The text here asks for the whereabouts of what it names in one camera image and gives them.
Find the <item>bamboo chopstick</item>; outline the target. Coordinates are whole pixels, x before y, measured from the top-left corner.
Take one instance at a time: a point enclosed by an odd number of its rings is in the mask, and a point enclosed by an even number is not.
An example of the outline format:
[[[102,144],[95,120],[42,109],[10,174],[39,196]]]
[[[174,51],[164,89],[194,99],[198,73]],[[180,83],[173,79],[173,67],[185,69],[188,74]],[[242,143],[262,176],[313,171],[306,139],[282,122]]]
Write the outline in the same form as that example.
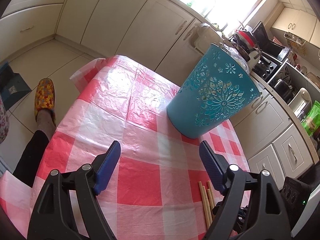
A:
[[[203,188],[202,188],[202,182],[199,181],[198,182],[198,185],[199,185],[199,189],[200,189],[200,194],[201,194],[201,199],[202,199],[202,204],[203,204],[203,210],[204,210],[204,217],[205,217],[205,220],[206,220],[206,227],[207,229],[209,229],[210,227],[210,222],[209,222],[209,217],[208,217],[208,210],[207,210],[207,206],[206,206],[206,201],[205,201],[205,198],[204,198],[204,192],[203,192]]]
[[[206,201],[206,206],[207,206],[207,210],[208,210],[208,217],[209,217],[209,222],[210,224],[212,224],[212,212],[211,212],[211,209],[210,209],[210,203],[209,203],[209,199],[208,199],[208,194],[207,194],[207,190],[204,186],[202,186],[203,188],[203,192],[204,192],[204,198],[205,198],[205,201]]]
[[[210,208],[211,210],[215,207],[215,202],[214,202],[214,195],[213,195],[213,186],[210,180],[207,181],[207,195],[208,195],[208,199],[209,199],[209,204],[210,204]]]

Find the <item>person's leg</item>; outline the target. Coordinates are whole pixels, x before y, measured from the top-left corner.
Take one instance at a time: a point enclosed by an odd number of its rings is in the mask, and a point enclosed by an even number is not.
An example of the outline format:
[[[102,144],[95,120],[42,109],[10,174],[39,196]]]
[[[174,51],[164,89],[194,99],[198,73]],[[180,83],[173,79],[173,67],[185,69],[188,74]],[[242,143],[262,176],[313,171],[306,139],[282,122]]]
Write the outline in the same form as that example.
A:
[[[29,187],[33,187],[45,149],[56,130],[52,112],[48,109],[38,112],[36,122],[37,130],[26,145],[13,172],[13,176]]]

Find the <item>green snack bag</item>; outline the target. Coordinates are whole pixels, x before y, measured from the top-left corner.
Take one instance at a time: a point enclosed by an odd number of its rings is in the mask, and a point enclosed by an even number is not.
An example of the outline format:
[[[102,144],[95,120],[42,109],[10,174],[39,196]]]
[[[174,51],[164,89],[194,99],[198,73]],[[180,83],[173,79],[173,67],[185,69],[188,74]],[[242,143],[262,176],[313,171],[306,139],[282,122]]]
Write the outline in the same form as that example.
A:
[[[312,136],[313,133],[320,126],[320,103],[315,100],[313,106],[308,112],[307,116],[302,121],[302,126],[307,132],[308,136]]]

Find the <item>red checkered tablecloth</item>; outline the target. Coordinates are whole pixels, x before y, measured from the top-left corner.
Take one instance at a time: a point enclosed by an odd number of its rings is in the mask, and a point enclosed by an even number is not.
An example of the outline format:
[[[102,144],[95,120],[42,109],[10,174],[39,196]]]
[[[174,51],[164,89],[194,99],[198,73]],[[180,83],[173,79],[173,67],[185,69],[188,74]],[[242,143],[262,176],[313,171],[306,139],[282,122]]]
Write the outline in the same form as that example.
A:
[[[213,186],[214,201],[223,199],[200,158],[203,145],[248,170],[240,141],[226,120],[190,139],[167,115],[178,87],[125,56],[96,59],[73,76],[80,95],[50,140],[33,187],[11,173],[1,178],[1,239],[28,239],[37,197],[51,170],[76,171],[104,154],[112,142],[120,158],[97,196],[116,239],[208,239],[198,182]]]

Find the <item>floral bucket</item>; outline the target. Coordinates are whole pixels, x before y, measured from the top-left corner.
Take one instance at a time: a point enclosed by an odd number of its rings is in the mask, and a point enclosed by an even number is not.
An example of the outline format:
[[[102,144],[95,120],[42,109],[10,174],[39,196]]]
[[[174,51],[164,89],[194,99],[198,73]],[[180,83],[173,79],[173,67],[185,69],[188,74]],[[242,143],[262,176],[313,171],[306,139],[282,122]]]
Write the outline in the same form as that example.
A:
[[[0,143],[2,143],[9,132],[9,118],[4,103],[0,97]]]

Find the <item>white electric kettle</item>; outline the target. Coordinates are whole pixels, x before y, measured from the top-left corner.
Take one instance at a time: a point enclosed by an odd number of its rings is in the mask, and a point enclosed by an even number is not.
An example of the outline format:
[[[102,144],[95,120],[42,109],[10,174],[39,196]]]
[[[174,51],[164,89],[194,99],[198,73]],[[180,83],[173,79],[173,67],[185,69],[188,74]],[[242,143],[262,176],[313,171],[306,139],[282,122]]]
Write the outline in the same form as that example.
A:
[[[293,98],[293,100],[289,103],[289,107],[293,112],[299,113],[310,102],[310,94],[305,88],[301,88]]]

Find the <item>floral yellow slipper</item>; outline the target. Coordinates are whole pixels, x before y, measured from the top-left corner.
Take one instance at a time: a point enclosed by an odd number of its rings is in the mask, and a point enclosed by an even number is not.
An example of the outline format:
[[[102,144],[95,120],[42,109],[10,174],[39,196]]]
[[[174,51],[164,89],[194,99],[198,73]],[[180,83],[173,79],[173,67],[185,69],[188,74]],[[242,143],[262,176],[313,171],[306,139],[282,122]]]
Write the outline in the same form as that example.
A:
[[[49,78],[40,80],[37,85],[34,100],[35,119],[37,119],[38,113],[44,109],[50,112],[52,121],[56,124],[55,89],[53,81]]]

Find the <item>teal perforated bin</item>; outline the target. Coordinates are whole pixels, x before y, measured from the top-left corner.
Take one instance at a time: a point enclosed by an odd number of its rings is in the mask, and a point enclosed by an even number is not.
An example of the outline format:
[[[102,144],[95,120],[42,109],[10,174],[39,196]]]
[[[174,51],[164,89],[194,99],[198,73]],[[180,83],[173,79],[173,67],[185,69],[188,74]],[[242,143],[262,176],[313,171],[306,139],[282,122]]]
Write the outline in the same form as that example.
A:
[[[259,95],[249,74],[211,44],[167,106],[173,126],[195,139],[228,120]]]

